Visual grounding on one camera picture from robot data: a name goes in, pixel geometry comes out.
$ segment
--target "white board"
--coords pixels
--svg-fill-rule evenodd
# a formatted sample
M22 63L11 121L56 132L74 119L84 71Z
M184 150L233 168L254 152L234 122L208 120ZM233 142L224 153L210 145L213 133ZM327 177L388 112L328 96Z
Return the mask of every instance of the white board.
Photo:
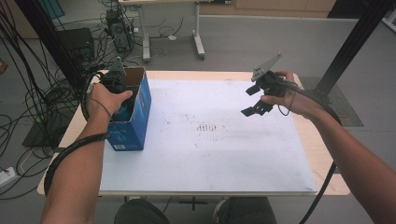
M100 190L164 194L301 194L316 192L290 116L263 116L249 81L149 80L151 109L143 151L106 143Z

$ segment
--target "desk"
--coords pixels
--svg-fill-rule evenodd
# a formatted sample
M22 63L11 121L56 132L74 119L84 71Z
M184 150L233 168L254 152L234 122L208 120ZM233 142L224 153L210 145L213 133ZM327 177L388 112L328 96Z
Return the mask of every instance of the desk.
M154 81L157 79L164 79L164 80L174 80L175 82L180 81L180 80L227 80L227 81L241 81L241 80L249 80L251 77L251 73L242 73L242 72L183 72L183 71L147 71L148 73L148 84L150 81ZM292 115L292 120L294 121L296 130L298 132L298 136L301 139L302 146L304 148L304 153L308 159L308 163L312 169L312 173L315 179L315 184L320 188L320 186L323 183L323 180L327 174L327 171L332 163L332 158L330 157L329 153L327 152L326 147L324 146L323 142L321 141L321 138L318 134L318 131L316 128L311 124L309 120L306 120L302 118L301 116L295 116ZM82 117L82 114L80 111L76 113L76 115L73 117L73 120L71 124L69 125L69 128L67 129L64 139L62 140L60 147L67 147L70 145L81 130L83 129L85 125L85 120ZM136 157L141 157L143 154L139 152L133 152L131 154L122 154L122 153L129 153L129 152L112 152L111 150L109 151L106 149L107 152L105 153L105 157L114 157L117 155L117 160L120 159L120 155L125 155L125 158L129 157L130 158L135 158ZM191 160L191 164L194 163L194 158L189 158L189 154L185 153L183 155L186 159ZM147 170L145 172L137 172L136 174L133 173L134 170L129 170L129 171L120 171L120 170L111 170L114 169L114 167L111 167L111 164L106 164L111 158L105 158L105 165L104 165L104 174L108 175L109 173L116 174L117 172L127 172L131 173L131 175L135 176L138 175L142 181L146 181L145 177L145 172L150 172L150 170ZM312 194L312 193L296 193L296 192L287 192L287 191L282 191L282 192L276 192L275 190L272 190L271 192L258 192L258 191L243 191L243 190L226 190L226 191L217 191L217 190L207 190L207 191L188 191L184 189L177 189L177 190L161 190L161 188L157 188L156 190L108 190L107 189L107 184L102 182L101 185L101 195L138 195L138 196L149 196L149 195L189 195L189 196L204 196L204 195L224 195L224 196L232 196L232 195L238 195L238 196L262 196L262 195L306 195L306 194ZM43 180L39 185L38 188L39 193L43 193ZM338 174L334 175L332 178L332 181L329 185L329 187L326 190L327 195L346 195L349 193L349 190L347 188L347 185L345 184L344 180L342 177Z
M204 46L201 41L201 37L199 35L199 0L119 0L121 5L133 5L136 6L137 13L139 14L140 26L143 33L143 61L147 63L150 59L149 54L149 34L146 31L145 17L146 10L154 11L154 15L163 15L164 12L171 10L175 11L180 7L186 7L188 5L194 5L194 11L191 11L190 14L195 16L195 29L192 31L192 36L195 41L195 46L197 48L198 55L204 59L205 51Z

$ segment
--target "hand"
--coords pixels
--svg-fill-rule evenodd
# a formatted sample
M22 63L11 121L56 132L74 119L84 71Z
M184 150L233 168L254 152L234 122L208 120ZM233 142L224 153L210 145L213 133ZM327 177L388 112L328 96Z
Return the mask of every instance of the hand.
M105 115L108 120L116 113L123 101L132 96L131 91L125 91L120 94L111 93L101 83L93 85L90 97L88 97L88 111L91 117Z
M292 72L279 71L276 74L285 77L286 80L294 81ZM316 102L295 91L287 91L284 97L263 95L261 99L270 105L283 105L291 112L302 115L306 119L312 119L319 111L324 111Z

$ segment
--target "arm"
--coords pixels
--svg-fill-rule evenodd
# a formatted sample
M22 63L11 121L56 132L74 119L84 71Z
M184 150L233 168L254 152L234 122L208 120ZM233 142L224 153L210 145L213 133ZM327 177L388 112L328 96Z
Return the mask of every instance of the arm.
M279 72L293 80L293 74ZM350 190L375 223L396 222L396 174L367 147L349 134L323 108L292 92L283 98L262 96L265 103L290 106L291 111L310 119L317 127Z
M90 118L78 139L106 133L110 115L131 96L130 91L110 93L95 84L88 103ZM41 216L41 223L93 223L102 176L105 141L78 148L59 165Z

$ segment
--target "gray floor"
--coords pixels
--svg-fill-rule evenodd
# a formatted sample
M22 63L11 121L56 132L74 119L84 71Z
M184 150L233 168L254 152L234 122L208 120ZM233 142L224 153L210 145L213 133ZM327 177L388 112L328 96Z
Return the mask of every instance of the gray floor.
M191 27L193 20L186 19L177 33L177 40L153 39L152 47L163 53L146 64L149 70L197 71L251 71L263 61L282 52L284 57L273 70L293 70L300 76L321 77L336 52L344 43L356 21L291 20L243 17L202 17L201 36L206 57L196 56ZM29 43L39 51L37 41ZM25 110L23 101L26 89L11 63L5 47L0 45L1 57L10 63L0 76L0 114L16 118ZM348 130L367 147L396 169L396 34L379 24L361 52L340 78L337 85L344 93L364 124ZM38 82L44 80L36 74ZM27 148L21 145L32 126L32 119L23 119L0 158L2 167L15 166ZM33 159L25 167L33 164ZM11 192L0 198L11 197L32 189L41 175L25 178ZM148 198L164 209L168 198ZM37 223L45 197L33 191L19 199L0 201L2 223ZM203 198L208 205L179 204L173 198L165 214L171 223L211 223L213 209L220 197ZM312 203L313 197L270 197L278 223L299 222ZM121 197L103 197L96 208L97 223L112 223ZM352 195L325 196L308 223L372 223Z

